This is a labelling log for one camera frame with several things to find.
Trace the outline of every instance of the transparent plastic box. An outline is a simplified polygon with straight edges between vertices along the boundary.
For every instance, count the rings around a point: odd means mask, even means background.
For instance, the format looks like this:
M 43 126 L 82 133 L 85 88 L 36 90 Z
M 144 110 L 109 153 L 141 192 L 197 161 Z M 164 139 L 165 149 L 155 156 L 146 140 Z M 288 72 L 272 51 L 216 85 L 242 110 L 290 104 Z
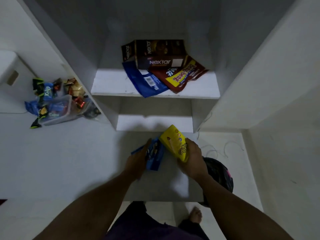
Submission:
M 39 124 L 42 126 L 55 125 L 55 124 L 69 121 L 69 120 L 74 120 L 81 113 L 81 111 L 77 108 L 76 103 L 72 100 L 71 95 L 65 95 L 62 97 L 54 98 L 48 104 L 49 108 L 50 108 L 50 104 L 53 104 L 53 105 L 63 104 L 64 109 L 56 118 L 54 117 L 54 115 L 57 115 L 57 113 L 49 109 L 47 116 L 39 119 Z

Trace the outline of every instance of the foot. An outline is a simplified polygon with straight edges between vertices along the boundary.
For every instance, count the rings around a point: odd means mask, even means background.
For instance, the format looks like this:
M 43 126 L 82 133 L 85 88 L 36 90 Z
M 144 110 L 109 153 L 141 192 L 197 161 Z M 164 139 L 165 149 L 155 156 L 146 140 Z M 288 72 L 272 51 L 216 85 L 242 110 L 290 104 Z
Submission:
M 189 220 L 191 222 L 200 224 L 200 222 L 202 220 L 202 213 L 201 213 L 201 210 L 199 210 L 198 207 L 195 206 L 192 209 L 192 211 L 190 212 L 190 215 L 189 215 Z

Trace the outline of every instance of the white cabinet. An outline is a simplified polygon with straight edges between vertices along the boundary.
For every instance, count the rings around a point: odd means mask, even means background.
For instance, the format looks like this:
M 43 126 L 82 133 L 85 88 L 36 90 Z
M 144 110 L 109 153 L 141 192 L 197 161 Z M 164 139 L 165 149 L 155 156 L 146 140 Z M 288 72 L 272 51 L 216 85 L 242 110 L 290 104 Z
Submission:
M 162 131 L 175 124 L 182 132 L 198 131 L 293 2 L 18 1 L 116 130 Z M 122 67 L 121 45 L 134 39 L 184 39 L 188 54 L 210 72 L 178 94 L 144 99 Z

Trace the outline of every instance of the yellow snack box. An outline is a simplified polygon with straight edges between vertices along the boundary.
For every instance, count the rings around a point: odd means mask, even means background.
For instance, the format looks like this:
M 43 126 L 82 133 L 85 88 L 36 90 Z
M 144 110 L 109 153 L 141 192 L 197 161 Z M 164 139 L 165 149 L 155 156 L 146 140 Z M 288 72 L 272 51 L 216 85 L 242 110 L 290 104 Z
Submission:
M 174 125 L 171 125 L 166 129 L 166 131 L 159 137 L 159 140 L 182 162 L 186 162 L 188 160 L 189 152 L 187 151 L 186 138 Z

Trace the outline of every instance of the plastic container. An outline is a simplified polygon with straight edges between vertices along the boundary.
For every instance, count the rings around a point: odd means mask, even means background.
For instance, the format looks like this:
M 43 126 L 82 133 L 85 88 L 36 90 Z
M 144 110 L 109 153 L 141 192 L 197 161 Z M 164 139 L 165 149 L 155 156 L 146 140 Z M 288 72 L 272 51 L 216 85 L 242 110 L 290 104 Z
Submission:
M 0 50 L 0 113 L 25 113 L 24 101 L 36 98 L 34 74 L 13 51 Z
M 77 105 L 72 100 L 71 95 L 65 95 L 62 97 L 55 98 L 54 100 L 52 100 L 52 102 L 48 104 L 48 108 L 50 108 L 50 104 L 59 104 L 60 102 L 66 102 L 65 108 L 63 112 L 60 114 L 60 116 L 54 118 L 54 116 L 51 116 L 54 113 L 54 111 L 51 111 L 49 109 L 48 115 L 44 118 L 39 119 L 40 125 L 55 125 L 69 120 L 74 120 L 79 116 L 81 111 L 79 111 L 79 109 L 77 108 Z

